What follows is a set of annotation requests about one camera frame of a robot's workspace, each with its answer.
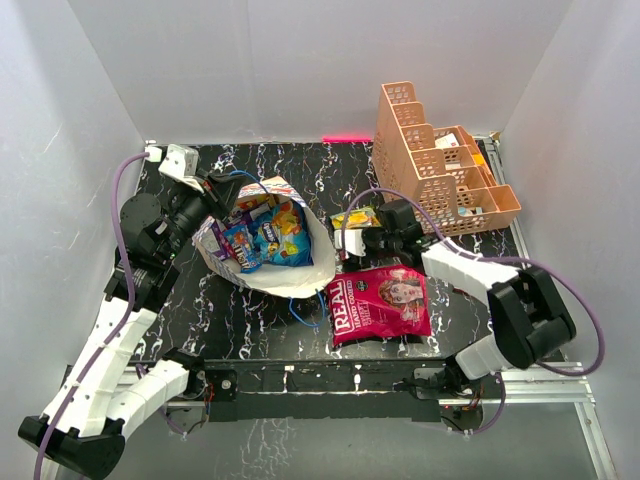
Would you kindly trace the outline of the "green yellow snack bag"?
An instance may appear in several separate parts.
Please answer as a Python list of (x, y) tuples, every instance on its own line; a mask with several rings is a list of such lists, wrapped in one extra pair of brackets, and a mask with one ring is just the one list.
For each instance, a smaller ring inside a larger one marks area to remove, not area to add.
[(352, 209), (349, 214), (341, 212), (339, 214), (332, 215), (330, 219), (332, 227), (336, 230), (342, 228), (343, 222), (346, 222), (346, 229), (363, 229), (381, 226), (376, 212), (371, 206)]

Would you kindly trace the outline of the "pink REAL chips bag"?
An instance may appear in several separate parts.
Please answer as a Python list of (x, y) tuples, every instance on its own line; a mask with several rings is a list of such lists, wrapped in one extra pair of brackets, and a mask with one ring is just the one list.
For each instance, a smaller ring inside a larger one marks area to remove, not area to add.
[(340, 273), (325, 293), (335, 347), (432, 333), (426, 277), (415, 269), (392, 265)]

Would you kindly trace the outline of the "blue checkered paper bag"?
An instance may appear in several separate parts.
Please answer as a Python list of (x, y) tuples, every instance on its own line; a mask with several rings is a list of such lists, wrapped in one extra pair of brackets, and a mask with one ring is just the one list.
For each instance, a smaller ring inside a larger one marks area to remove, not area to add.
[(209, 217), (193, 236), (206, 265), (232, 284), (285, 298), (289, 312), (304, 320), (294, 302), (316, 298), (323, 320), (329, 317), (323, 290), (336, 273), (335, 249), (325, 225), (300, 194), (280, 176), (259, 181), (243, 170), (231, 180), (245, 183), (233, 197), (226, 220)]

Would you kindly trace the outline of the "blue snack bag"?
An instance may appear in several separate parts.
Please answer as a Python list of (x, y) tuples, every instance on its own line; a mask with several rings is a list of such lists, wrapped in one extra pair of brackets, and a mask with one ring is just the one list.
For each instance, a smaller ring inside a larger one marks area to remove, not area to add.
[(259, 215), (249, 232), (261, 263), (285, 267), (313, 264), (306, 217), (298, 203), (289, 200)]

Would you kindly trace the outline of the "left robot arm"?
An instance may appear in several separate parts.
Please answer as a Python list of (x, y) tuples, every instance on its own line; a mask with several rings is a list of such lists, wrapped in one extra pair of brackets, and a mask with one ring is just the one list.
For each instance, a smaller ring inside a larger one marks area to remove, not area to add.
[(176, 396), (204, 392), (202, 358), (179, 348), (123, 392), (116, 388), (180, 275), (175, 257), (206, 220), (229, 216), (246, 182), (239, 175), (195, 177), (180, 183), (168, 204), (141, 193), (113, 205), (115, 265), (93, 330), (52, 402), (19, 427), (39, 461), (104, 479), (150, 416)]

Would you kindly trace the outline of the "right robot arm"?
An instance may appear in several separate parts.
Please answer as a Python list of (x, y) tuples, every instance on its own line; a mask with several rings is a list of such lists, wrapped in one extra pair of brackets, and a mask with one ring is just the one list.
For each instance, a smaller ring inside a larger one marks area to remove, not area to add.
[(445, 381), (453, 394), (469, 396), (482, 377), (525, 370), (575, 338), (573, 319), (546, 269), (518, 257), (486, 258), (439, 232), (428, 235), (415, 214), (404, 199), (387, 202), (376, 212), (377, 227), (350, 229), (342, 220), (335, 244), (355, 261), (395, 257), (486, 306), (491, 334), (448, 361)]

